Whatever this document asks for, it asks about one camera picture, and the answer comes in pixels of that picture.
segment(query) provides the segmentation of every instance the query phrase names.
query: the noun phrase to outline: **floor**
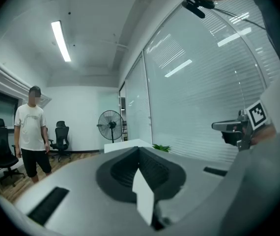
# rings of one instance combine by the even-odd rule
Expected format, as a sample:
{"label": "floor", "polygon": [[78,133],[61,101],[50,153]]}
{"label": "floor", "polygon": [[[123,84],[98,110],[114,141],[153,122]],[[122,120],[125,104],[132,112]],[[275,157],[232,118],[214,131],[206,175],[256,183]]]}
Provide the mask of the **floor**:
{"label": "floor", "polygon": [[[72,154],[70,162],[74,162],[91,156],[96,156],[98,154],[100,153]],[[59,163],[58,163],[58,156],[55,156],[54,159],[50,157],[50,163],[52,166],[53,173],[59,168],[61,168],[62,166],[70,162],[69,162],[69,158],[67,157],[62,157]],[[19,167],[18,170],[19,172],[24,173],[26,177],[23,178],[22,175],[13,176],[12,179],[8,177],[2,181],[2,184],[0,183],[0,189],[2,191],[2,195],[12,203],[14,203],[18,199],[18,197],[22,195],[27,189],[33,186],[31,179],[26,174],[26,170],[24,166]],[[37,170],[39,180],[45,178],[46,176],[45,173],[38,165],[36,170]]]}

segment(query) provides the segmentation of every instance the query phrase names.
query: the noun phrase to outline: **office chair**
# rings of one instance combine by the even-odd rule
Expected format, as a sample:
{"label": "office chair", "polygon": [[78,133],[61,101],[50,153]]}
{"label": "office chair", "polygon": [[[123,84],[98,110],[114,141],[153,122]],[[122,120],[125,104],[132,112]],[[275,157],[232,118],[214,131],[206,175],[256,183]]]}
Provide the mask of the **office chair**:
{"label": "office chair", "polygon": [[11,167],[19,162],[19,159],[16,156],[16,150],[14,147],[15,155],[11,153],[11,150],[9,148],[9,142],[8,142],[8,129],[4,125],[3,119],[0,119],[0,169],[7,168],[8,171],[4,171],[4,176],[0,178],[0,183],[7,177],[11,177],[13,175],[22,175],[23,178],[26,176],[23,173],[20,173],[18,169],[12,170]]}
{"label": "office chair", "polygon": [[63,120],[59,120],[57,123],[56,123],[56,127],[57,128],[65,128],[66,127],[66,124],[65,124],[65,121]]}
{"label": "office chair", "polygon": [[60,158],[62,156],[68,156],[69,160],[71,160],[71,153],[65,151],[69,147],[69,142],[67,139],[68,132],[69,132],[69,127],[58,127],[55,129],[56,143],[53,144],[53,140],[48,139],[51,142],[51,147],[53,149],[58,149],[58,154],[59,154],[58,162],[60,162]]}

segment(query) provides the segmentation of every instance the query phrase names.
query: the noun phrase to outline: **fluorescent light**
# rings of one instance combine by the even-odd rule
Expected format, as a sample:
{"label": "fluorescent light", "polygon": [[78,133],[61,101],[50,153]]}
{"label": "fluorescent light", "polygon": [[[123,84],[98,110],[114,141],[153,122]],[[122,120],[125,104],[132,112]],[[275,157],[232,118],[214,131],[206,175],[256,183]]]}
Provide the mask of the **fluorescent light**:
{"label": "fluorescent light", "polygon": [[242,30],[242,31],[240,32],[240,34],[235,33],[235,34],[233,34],[232,36],[229,36],[229,37],[227,37],[226,39],[223,39],[222,41],[220,41],[220,42],[218,43],[218,47],[221,47],[221,46],[227,44],[228,42],[233,41],[234,39],[239,38],[241,35],[246,35],[246,34],[248,34],[248,33],[251,32],[251,31],[252,31],[252,29],[251,29],[251,27],[249,27],[249,28],[246,28],[246,29]]}
{"label": "fluorescent light", "polygon": [[190,59],[187,60],[185,63],[182,63],[180,66],[176,67],[174,70],[172,70],[167,75],[165,75],[165,77],[168,78],[169,76],[172,76],[174,73],[178,72],[180,69],[183,69],[184,67],[186,67],[187,65],[189,65],[191,63],[192,63],[192,61]]}
{"label": "fluorescent light", "polygon": [[52,22],[52,28],[53,28],[53,32],[57,41],[57,44],[59,46],[60,52],[64,58],[64,60],[66,62],[70,62],[70,56],[66,47],[66,43],[65,43],[65,39],[63,37],[62,34],[62,29],[61,29],[61,22],[60,21],[56,21],[56,22]]}

